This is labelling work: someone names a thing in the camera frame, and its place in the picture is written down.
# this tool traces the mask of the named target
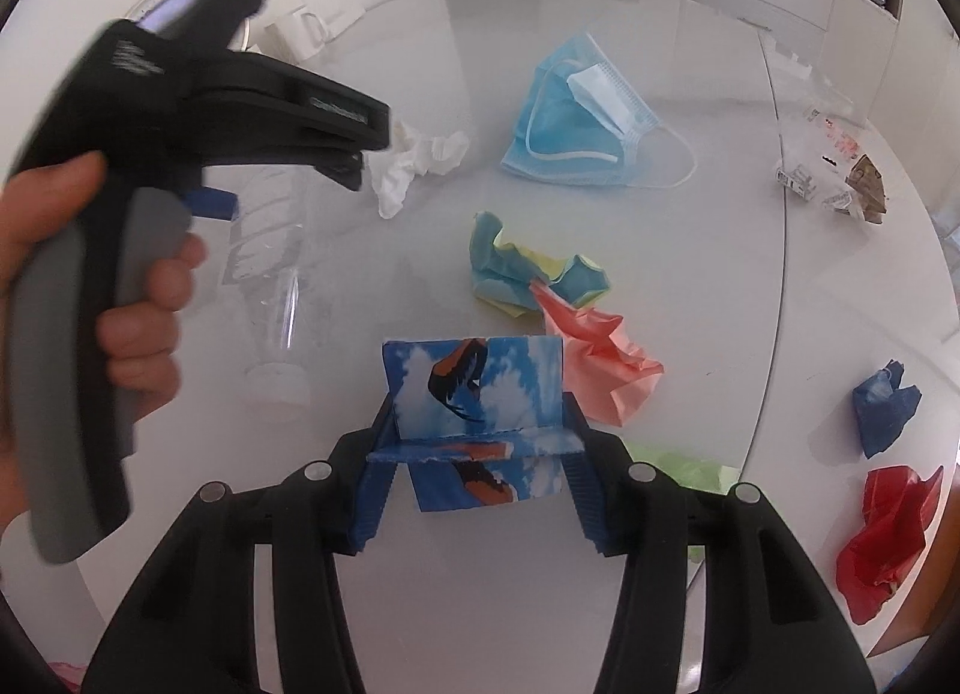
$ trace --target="teal and yellow crumpled paper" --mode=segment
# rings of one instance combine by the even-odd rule
[[[654,450],[646,445],[623,443],[627,453],[635,462],[646,462],[664,472],[684,488],[694,488],[696,491],[727,494],[731,488],[740,482],[740,470],[735,467],[724,467],[716,462],[688,459],[678,453],[668,453],[664,450]],[[706,555],[703,546],[694,545],[688,548],[688,558],[695,564],[701,563]]]
[[[574,255],[559,260],[501,239],[503,221],[491,212],[476,216],[470,237],[473,294],[513,317],[539,311],[530,283],[535,279],[574,307],[587,307],[610,291],[607,273]]]

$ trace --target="finger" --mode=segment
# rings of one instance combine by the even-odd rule
[[[147,298],[168,312],[185,307],[193,296],[193,274],[179,258],[157,261],[147,272]]]
[[[0,293],[20,271],[31,246],[60,231],[93,199],[106,171],[103,154],[88,152],[8,181],[0,197]]]
[[[179,368],[169,353],[114,358],[107,362],[107,376],[116,387],[158,393],[167,401],[179,390]]]
[[[97,319],[97,343],[112,358],[150,356],[179,341],[176,316],[149,301],[107,310]]]
[[[206,260],[205,242],[196,234],[187,234],[178,258],[190,269],[199,267]]]

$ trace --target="clear plastic bottle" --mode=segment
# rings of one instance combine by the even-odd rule
[[[224,286],[234,286],[241,325],[256,360],[246,374],[248,401],[272,423],[295,420],[310,406],[305,369],[312,339],[304,255],[307,178],[313,170],[267,166],[240,191],[230,229]]]

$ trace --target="white table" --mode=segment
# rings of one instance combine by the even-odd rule
[[[584,28],[695,149],[700,168],[685,185],[594,192],[498,168],[536,63]],[[104,616],[202,483],[222,479],[234,491],[274,483],[368,425],[384,390],[381,339],[529,327],[470,294],[467,240],[481,209],[501,216],[511,239],[584,253],[608,269],[613,291],[601,307],[624,314],[632,337],[667,368],[624,437],[746,464],[829,581],[839,547],[859,528],[868,468],[844,405],[889,358],[907,363],[925,398],[876,465],[950,472],[960,371],[938,346],[957,316],[920,200],[878,138],[867,149],[891,196],[882,229],[784,194],[772,176],[778,127],[753,29],[684,0],[399,0],[310,65],[421,130],[466,130],[472,150],[459,172],[414,183],[392,221],[377,216],[369,190],[325,187],[317,261],[329,359],[319,363],[308,424],[257,423],[223,311],[211,305],[186,320],[184,392],[143,421],[128,460],[133,517],[80,560]],[[566,494],[421,515],[400,477],[378,537],[340,563],[368,690],[591,690],[621,567],[583,539]],[[694,605],[702,586],[691,589]],[[865,649],[901,599],[856,630]],[[685,690],[695,687],[696,662],[690,653]]]

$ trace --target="face mask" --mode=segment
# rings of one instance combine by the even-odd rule
[[[592,36],[579,34],[536,68],[502,165],[558,184],[635,184],[640,140],[660,124]]]

